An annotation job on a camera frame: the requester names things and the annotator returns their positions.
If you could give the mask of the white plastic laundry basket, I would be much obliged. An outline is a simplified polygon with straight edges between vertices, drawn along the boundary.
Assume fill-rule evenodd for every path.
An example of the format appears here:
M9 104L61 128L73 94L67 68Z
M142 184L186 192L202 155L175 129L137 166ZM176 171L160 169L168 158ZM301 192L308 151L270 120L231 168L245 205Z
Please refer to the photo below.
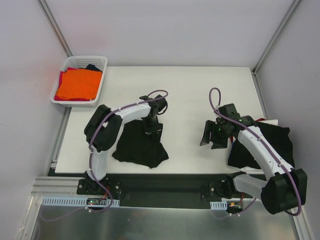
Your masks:
M53 85L53 89L50 94L50 100L54 104L60 104L67 108L94 108L97 106L99 102L99 96L101 93L101 89L103 86L106 68L107 68L108 59L105 56L99 55L76 55L67 57L64 63L60 67L61 72L65 72L68 70L75 70L75 69L84 69L89 64L94 65L97 69L102 71L101 80L99 83L97 95L95 99L90 101L78 101L78 100L55 100L56 92L60 86L60 74L58 74L57 81Z

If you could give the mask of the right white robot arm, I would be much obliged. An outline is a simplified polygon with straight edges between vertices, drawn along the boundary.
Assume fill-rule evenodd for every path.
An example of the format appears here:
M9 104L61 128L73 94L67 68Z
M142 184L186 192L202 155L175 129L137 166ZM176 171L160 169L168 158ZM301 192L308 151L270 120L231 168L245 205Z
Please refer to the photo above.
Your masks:
M234 104L213 107L217 118L207 120L200 145L212 143L211 149L224 149L234 137L253 156L265 180L244 171L229 174L219 190L225 198L247 193L259 199L272 215L285 212L297 217L306 203L308 177L303 169L295 169L272 147L250 116L240 116Z

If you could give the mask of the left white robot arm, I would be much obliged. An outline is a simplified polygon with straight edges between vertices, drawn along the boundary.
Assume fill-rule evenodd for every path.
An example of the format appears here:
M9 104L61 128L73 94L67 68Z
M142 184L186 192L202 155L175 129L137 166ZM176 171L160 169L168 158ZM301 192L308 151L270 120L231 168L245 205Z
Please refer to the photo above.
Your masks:
M84 174L88 188L96 195L106 189L107 156L113 146L112 157L119 162L156 168L169 159L161 143L163 124L158 116L166 112L165 96L141 96L137 102L111 109L100 105L84 129L90 150L89 167Z

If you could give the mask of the black t shirt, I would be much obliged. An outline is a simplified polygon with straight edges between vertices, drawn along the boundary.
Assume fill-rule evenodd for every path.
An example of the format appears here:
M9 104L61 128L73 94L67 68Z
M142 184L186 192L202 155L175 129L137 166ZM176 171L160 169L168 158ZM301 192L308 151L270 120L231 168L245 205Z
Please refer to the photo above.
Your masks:
M146 134L143 121L133 120L124 125L112 157L119 162L156 168L169 159L161 143L161 136L162 132Z
M290 128L268 124L262 121L257 121L256 123L270 145L287 163L295 168L293 143L289 138ZM238 140L235 140L232 144L227 165L239 169L246 167L256 170L261 169L251 153Z

